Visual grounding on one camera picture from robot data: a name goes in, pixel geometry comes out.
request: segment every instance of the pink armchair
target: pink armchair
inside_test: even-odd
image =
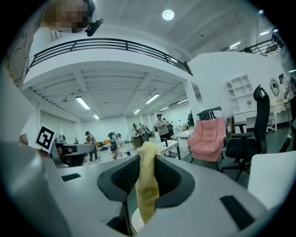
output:
[[[192,150],[192,158],[216,162],[226,136],[224,117],[212,120],[198,120],[194,132],[187,139]]]

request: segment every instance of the office chair headrest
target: office chair headrest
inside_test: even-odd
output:
[[[254,99],[256,101],[263,101],[266,99],[267,96],[268,96],[267,92],[262,87],[260,87],[260,84],[259,84],[259,86],[257,86],[257,88],[254,91]]]

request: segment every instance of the black office chair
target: black office chair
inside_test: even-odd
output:
[[[234,139],[231,139],[228,143],[226,156],[235,158],[235,161],[238,162],[239,165],[222,167],[221,169],[221,172],[223,172],[224,169],[238,169],[239,173],[235,181],[238,180],[242,171],[249,174],[246,163],[249,163],[254,155],[267,153],[266,128],[269,118],[270,100],[268,94],[260,85],[254,91],[254,99],[257,101],[257,117],[254,127],[255,139],[248,139],[253,135],[251,132],[244,133],[243,126],[247,124],[234,124],[234,126],[240,128],[241,133],[231,136]]]

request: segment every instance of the balcony railing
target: balcony railing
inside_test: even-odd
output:
[[[192,75],[190,68],[186,62],[180,62],[178,59],[161,52],[160,50],[152,47],[139,44],[136,42],[113,39],[113,38],[90,38],[90,39],[79,39],[73,40],[66,43],[58,44],[48,49],[45,49],[34,55],[34,59],[30,65],[30,68],[36,64],[43,62],[49,58],[57,55],[78,51],[78,50],[89,50],[89,49],[115,49],[115,50],[127,50],[135,53],[145,54],[162,61],[165,61],[185,72]]]
[[[279,54],[282,51],[283,45],[284,41],[277,32],[272,35],[271,39],[251,47],[247,47],[240,52],[271,56],[274,54]]]

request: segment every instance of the yellow cloth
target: yellow cloth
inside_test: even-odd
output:
[[[140,156],[140,173],[136,182],[137,203],[146,224],[152,218],[155,200],[159,198],[158,183],[154,176],[154,157],[160,155],[161,148],[154,143],[144,142],[137,153]]]

